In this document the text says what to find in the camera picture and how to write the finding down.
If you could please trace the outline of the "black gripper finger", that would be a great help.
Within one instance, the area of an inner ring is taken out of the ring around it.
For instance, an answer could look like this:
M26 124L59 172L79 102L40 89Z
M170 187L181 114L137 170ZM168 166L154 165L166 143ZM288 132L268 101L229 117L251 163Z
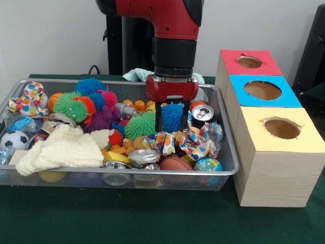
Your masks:
M180 117L180 130L184 130L187 127L189 108L190 108L190 102L189 101L184 102L182 108L182 115Z
M163 117L161 114L162 102L155 102L155 131L161 132L163 131Z

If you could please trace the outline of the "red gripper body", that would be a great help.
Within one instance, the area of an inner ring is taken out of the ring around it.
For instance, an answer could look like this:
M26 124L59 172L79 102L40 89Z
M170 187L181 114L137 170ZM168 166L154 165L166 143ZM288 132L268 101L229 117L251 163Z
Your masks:
M180 99L182 102L192 101L199 88L196 76L190 78L166 78L148 75L146 78L146 93L154 102Z

